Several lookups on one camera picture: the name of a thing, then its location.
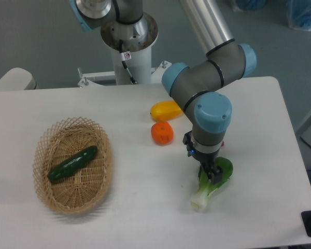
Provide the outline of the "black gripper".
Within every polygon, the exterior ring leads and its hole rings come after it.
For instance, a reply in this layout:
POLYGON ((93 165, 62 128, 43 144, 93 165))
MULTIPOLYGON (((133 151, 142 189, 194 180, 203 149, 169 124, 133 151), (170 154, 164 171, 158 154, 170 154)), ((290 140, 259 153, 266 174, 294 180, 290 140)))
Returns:
POLYGON ((188 157, 192 156, 201 163, 201 179, 212 184, 222 181, 223 169, 215 162, 221 142, 212 146, 202 145, 194 138, 192 131, 183 136, 182 142, 186 146, 188 157))

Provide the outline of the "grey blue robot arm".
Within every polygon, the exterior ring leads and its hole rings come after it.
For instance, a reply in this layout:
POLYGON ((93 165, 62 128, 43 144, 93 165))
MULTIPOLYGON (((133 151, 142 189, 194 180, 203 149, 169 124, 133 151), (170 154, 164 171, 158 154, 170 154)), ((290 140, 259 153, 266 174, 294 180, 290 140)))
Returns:
MULTIPOLYGON (((116 84, 151 83, 151 47, 158 38, 158 26, 144 12, 142 1, 69 4, 83 30, 101 30, 112 54, 116 84)), ((249 45, 236 43, 215 1, 181 1, 181 5, 207 60, 196 67, 174 63, 166 67, 161 82, 192 123, 192 130, 183 137, 189 156, 216 184, 224 172, 215 159, 232 113, 229 99, 217 91, 250 74, 257 59, 249 45)))

